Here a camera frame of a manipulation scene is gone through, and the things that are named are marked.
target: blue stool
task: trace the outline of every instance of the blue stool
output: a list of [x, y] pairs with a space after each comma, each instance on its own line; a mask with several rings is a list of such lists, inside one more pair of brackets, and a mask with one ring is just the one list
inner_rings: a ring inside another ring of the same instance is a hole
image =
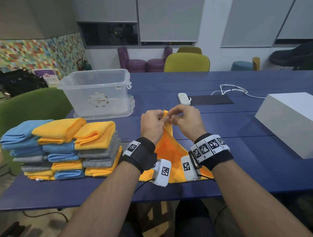
[[246, 61], [235, 61], [232, 64], [231, 71], [252, 71], [253, 63]]

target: gray roller blind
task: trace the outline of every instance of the gray roller blind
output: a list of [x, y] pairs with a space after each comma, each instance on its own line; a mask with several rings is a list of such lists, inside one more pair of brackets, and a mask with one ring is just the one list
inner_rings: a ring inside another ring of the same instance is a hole
[[313, 0], [296, 0], [278, 39], [313, 39]]
[[140, 41], [198, 41], [204, 0], [138, 0]]
[[271, 47], [292, 3], [293, 0], [233, 0], [221, 46]]
[[137, 22], [136, 0], [72, 0], [76, 21]]

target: hand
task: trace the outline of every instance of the hand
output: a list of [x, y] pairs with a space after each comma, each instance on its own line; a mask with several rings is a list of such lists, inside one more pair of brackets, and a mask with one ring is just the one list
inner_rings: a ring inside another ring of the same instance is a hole
[[163, 135], [164, 125], [169, 121], [169, 117], [163, 117], [163, 110], [148, 110], [141, 116], [141, 136], [148, 138], [155, 145]]
[[207, 133], [200, 111], [193, 106], [179, 104], [172, 108], [167, 115], [170, 117], [170, 123], [178, 125], [182, 133], [193, 142]]

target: person's leg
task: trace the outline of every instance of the person's leg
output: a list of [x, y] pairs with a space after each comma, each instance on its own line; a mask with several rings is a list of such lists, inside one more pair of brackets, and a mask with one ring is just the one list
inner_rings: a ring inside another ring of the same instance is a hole
[[131, 203], [119, 237], [143, 237], [137, 222], [137, 205]]
[[216, 237], [209, 211], [200, 199], [181, 200], [175, 212], [175, 237]]

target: plastic storage bin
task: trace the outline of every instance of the plastic storage bin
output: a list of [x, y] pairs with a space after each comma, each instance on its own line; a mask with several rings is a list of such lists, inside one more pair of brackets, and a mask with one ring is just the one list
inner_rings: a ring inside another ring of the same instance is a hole
[[128, 95], [130, 88], [130, 73], [126, 69], [73, 72], [58, 85], [72, 104], [74, 117], [86, 120], [131, 115], [135, 101]]

